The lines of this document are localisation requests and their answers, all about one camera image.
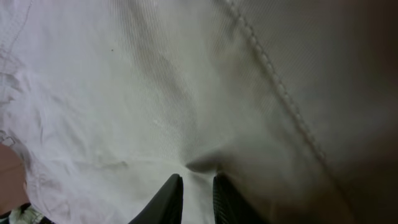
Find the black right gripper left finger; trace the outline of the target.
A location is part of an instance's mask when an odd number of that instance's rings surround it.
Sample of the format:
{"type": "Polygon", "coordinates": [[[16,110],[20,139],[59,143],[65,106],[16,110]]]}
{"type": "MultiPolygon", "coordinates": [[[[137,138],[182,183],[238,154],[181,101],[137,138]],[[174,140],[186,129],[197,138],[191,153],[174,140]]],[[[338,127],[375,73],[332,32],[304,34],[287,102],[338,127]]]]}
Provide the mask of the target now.
{"type": "Polygon", "coordinates": [[[172,174],[129,224],[181,224],[182,212],[183,179],[172,174]]]}

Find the beige khaki shorts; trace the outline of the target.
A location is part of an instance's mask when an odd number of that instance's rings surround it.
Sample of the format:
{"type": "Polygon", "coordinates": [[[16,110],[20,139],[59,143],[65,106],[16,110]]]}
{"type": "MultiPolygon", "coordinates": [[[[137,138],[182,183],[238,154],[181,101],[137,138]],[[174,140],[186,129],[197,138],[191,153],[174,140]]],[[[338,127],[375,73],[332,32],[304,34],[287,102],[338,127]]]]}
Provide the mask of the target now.
{"type": "Polygon", "coordinates": [[[397,222],[397,2],[2,1],[1,140],[57,223],[127,223],[172,174],[271,223],[397,222]]]}

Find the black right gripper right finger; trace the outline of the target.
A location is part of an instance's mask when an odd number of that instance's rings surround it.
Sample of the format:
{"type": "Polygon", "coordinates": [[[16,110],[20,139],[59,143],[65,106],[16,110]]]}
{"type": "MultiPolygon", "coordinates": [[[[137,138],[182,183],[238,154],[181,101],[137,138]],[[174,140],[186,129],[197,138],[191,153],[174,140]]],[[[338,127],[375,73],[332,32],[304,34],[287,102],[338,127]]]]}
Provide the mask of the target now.
{"type": "Polygon", "coordinates": [[[223,174],[213,179],[213,212],[216,224],[269,224],[223,174]]]}

